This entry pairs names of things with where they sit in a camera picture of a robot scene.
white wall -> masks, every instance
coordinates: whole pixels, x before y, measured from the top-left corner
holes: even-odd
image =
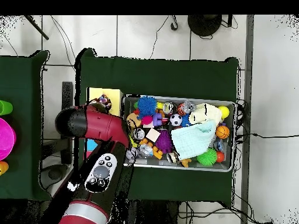
[[[298,28],[288,16],[254,17],[251,133],[299,134]],[[299,138],[251,136],[249,203],[258,221],[298,224]]]

green tablecloth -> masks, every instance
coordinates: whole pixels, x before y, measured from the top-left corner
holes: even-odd
[[[120,89],[124,94],[237,99],[236,58],[217,61],[167,61],[163,59],[97,58],[92,49],[77,57],[81,84],[76,94],[86,103],[86,88]],[[84,142],[80,143],[82,154]],[[129,199],[173,201],[222,201],[231,205],[232,171],[182,171],[134,168]]]
[[[41,158],[41,68],[48,51],[30,57],[0,56],[0,99],[13,104],[0,116],[16,132],[16,144],[5,159],[8,171],[0,176],[0,198],[48,200],[39,185]]]

pink bowl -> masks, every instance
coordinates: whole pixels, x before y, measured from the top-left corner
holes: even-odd
[[[0,118],[0,160],[10,154],[15,143],[15,131],[5,120]]]

toy bin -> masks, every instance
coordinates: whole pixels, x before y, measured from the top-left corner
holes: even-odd
[[[226,126],[230,129],[230,135],[228,138],[223,139],[224,142],[224,155],[225,159],[221,163],[215,163],[212,166],[203,166],[197,160],[196,157],[191,158],[189,167],[183,167],[181,164],[169,163],[166,158],[166,154],[163,154],[161,160],[156,157],[149,157],[147,159],[136,158],[135,167],[154,167],[161,169],[180,169],[180,170],[202,170],[202,171],[212,171],[212,172],[228,172],[232,169],[234,165],[234,150],[235,150],[235,136],[236,136],[236,121],[237,121],[237,105],[232,101],[218,101],[218,100],[200,100],[200,99],[186,99],[186,98],[175,98],[175,97],[161,97],[153,96],[158,102],[173,102],[176,105],[188,100],[193,104],[197,105],[200,103],[207,103],[210,105],[226,106],[230,110],[230,114],[225,118]],[[132,95],[125,95],[122,99],[123,114],[122,117],[126,120],[127,116],[132,113],[134,108],[134,103],[139,100],[139,97]],[[124,165],[128,166],[130,160],[126,158]]]

floor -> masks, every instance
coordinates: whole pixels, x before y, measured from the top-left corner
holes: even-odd
[[[156,31],[162,26],[167,15],[53,16],[59,24],[51,16],[33,16],[33,18],[50,39],[42,38],[25,18],[5,17],[2,33],[0,33],[0,55],[16,55],[17,53],[18,56],[29,56],[36,50],[50,51],[47,71],[43,74],[45,139],[59,138],[54,120],[61,109],[61,84],[63,81],[75,82],[75,72],[70,65],[74,64],[75,56],[83,48],[92,47],[101,57],[215,61],[236,57],[241,68],[239,97],[243,99],[246,15],[234,15],[235,20],[232,20],[234,29],[221,26],[211,40],[203,40],[191,33],[187,24],[187,16],[183,15],[176,16],[179,26],[177,31],[171,30],[169,17],[158,32],[156,43]],[[61,26],[65,33],[61,29],[59,31],[55,24],[59,28]],[[59,163],[59,159],[55,156],[49,157],[44,161],[44,166]],[[237,171],[234,181],[235,192],[238,195],[241,195],[241,171],[241,169]],[[54,193],[57,188],[58,185],[55,185],[50,190]],[[199,218],[222,208],[217,202],[190,202],[190,206],[195,216],[198,216],[193,218],[191,224],[240,224],[241,222],[239,217],[229,210],[218,211],[208,217]],[[241,202],[237,197],[235,207],[238,209],[241,207]],[[186,216],[186,213],[190,216],[190,210],[186,208],[185,203],[181,205],[180,212],[181,217]],[[189,219],[187,221],[179,218],[178,224],[189,224]]]

